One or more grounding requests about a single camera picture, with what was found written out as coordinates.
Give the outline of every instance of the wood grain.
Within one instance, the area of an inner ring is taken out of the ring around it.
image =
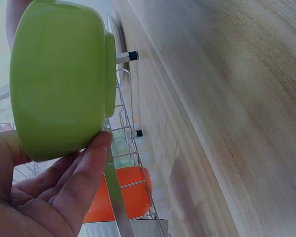
[[[296,236],[296,0],[114,0],[180,236]]]

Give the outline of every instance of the green bowl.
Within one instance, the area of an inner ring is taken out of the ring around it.
[[[36,161],[88,146],[115,107],[115,41],[94,10],[34,0],[16,31],[10,94],[24,150]]]

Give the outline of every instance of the hand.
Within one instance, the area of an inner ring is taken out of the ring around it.
[[[13,168],[31,161],[18,141],[15,131],[0,133],[0,236],[77,236],[100,185],[111,134],[102,132],[84,152],[12,185]]]

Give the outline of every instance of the orange container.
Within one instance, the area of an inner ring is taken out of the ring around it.
[[[150,174],[146,168],[144,168],[144,171],[149,188],[152,191]],[[139,166],[120,168],[116,172],[120,186],[145,180]],[[122,195],[129,219],[145,215],[151,206],[145,182],[123,188]],[[110,197],[103,175],[100,187],[93,198],[90,209],[85,215],[83,222],[91,223],[114,220]]]

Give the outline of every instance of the metal rack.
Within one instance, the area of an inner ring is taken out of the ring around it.
[[[146,177],[145,172],[144,172],[144,166],[143,166],[143,163],[141,161],[140,154],[138,152],[137,144],[136,144],[136,141],[135,141],[134,116],[133,116],[133,98],[132,98],[132,88],[131,88],[131,81],[132,81],[131,74],[126,69],[119,69],[119,70],[116,71],[116,73],[118,73],[119,71],[124,71],[129,77],[132,123],[130,122],[130,119],[129,119],[129,116],[128,116],[128,113],[127,113],[127,109],[126,109],[126,106],[125,106],[125,102],[124,102],[124,99],[123,99],[123,96],[122,96],[122,93],[121,93],[121,88],[120,88],[121,85],[118,83],[118,80],[116,80],[116,95],[119,95],[119,99],[120,99],[120,104],[116,105],[116,108],[121,108],[121,111],[119,112],[121,127],[116,128],[116,129],[112,129],[111,131],[112,132],[119,131],[119,130],[124,131],[125,138],[126,138],[126,141],[127,141],[128,147],[129,147],[129,153],[126,153],[126,154],[123,154],[123,155],[118,155],[118,156],[115,156],[113,158],[117,159],[117,158],[124,157],[124,156],[131,156],[134,164],[141,168],[141,170],[143,172],[143,176],[144,176],[143,181],[139,181],[139,182],[135,182],[135,183],[132,183],[132,184],[121,186],[121,189],[126,188],[126,187],[130,187],[130,186],[133,186],[133,185],[136,185],[136,184],[139,184],[139,183],[146,183],[146,190],[147,190],[147,193],[148,193],[148,196],[149,196],[149,199],[150,199],[151,208],[148,211],[148,213],[145,214],[144,216],[139,216],[139,217],[133,218],[131,220],[147,219],[147,218],[154,219],[154,220],[156,220],[156,222],[157,222],[157,224],[159,226],[160,236],[165,237],[164,232],[162,230],[161,223],[160,223],[160,219],[159,219],[159,216],[158,216],[158,213],[156,211],[156,207],[155,207],[155,204],[154,204],[154,201],[153,201],[153,198],[152,198],[151,190],[150,190],[148,182],[147,182],[147,177]]]

